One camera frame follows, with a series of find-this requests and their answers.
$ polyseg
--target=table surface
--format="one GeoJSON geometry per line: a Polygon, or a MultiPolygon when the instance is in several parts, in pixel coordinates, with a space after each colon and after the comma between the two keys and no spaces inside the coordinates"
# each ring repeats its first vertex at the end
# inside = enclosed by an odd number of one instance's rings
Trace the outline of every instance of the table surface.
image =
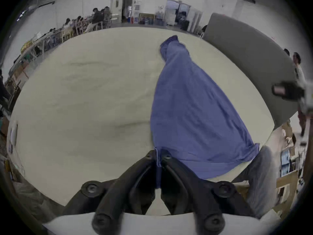
{"type": "MultiPolygon", "coordinates": [[[[164,67],[159,46],[172,35],[224,91],[253,141],[266,142],[274,127],[266,104],[251,81],[215,47],[166,29],[105,29],[60,45],[18,97],[7,140],[17,122],[10,157],[29,183],[66,205],[84,182],[118,178],[153,149],[151,106],[164,67]]],[[[232,180],[247,164],[220,179],[232,180]]]]}

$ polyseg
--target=gray pants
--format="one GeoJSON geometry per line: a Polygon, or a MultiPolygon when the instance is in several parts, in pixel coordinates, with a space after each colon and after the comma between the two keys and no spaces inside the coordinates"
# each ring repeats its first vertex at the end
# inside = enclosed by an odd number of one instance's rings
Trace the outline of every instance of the gray pants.
{"type": "Polygon", "coordinates": [[[232,183],[245,180],[248,180],[250,185],[246,202],[256,217],[261,218],[276,202],[277,172],[269,147],[263,146],[259,154],[232,183]]]}

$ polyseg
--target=desk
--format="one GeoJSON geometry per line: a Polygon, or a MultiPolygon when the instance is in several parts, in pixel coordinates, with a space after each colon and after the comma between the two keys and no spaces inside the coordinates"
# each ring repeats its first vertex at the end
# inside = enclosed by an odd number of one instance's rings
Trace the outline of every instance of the desk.
{"type": "Polygon", "coordinates": [[[10,122],[17,121],[18,134],[10,157],[29,183],[66,205],[84,182],[118,178],[153,149],[151,105],[164,67],[159,47],[172,35],[224,91],[252,140],[266,142],[274,127],[266,104],[212,45],[166,29],[100,30],[60,45],[18,97],[10,122]]]}
{"type": "Polygon", "coordinates": [[[31,46],[29,46],[22,54],[21,56],[16,60],[16,62],[13,64],[13,66],[10,69],[9,75],[11,76],[15,69],[19,66],[20,61],[26,57],[29,53],[31,53],[33,56],[36,56],[36,54],[33,52],[33,48],[35,48],[35,46],[39,45],[40,43],[42,43],[42,55],[44,55],[45,52],[45,40],[52,36],[54,33],[53,32],[49,32],[47,34],[45,34],[44,36],[38,38],[35,42],[33,42],[33,44],[31,46]]]}

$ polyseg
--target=open door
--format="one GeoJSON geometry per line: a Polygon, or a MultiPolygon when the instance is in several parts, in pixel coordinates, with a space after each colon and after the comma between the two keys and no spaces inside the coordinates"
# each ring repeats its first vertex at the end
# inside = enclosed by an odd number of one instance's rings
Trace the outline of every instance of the open door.
{"type": "Polygon", "coordinates": [[[113,24],[118,24],[122,22],[122,5],[123,0],[111,0],[111,13],[113,24]]]}

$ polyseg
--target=blue towel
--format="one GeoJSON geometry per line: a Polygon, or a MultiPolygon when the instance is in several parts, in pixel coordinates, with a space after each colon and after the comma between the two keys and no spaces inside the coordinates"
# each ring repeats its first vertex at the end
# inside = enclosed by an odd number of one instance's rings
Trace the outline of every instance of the blue towel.
{"type": "Polygon", "coordinates": [[[255,158],[259,144],[253,143],[232,103],[192,62],[177,36],[163,42],[160,52],[166,64],[151,112],[157,152],[168,150],[202,179],[225,174],[255,158]]]}

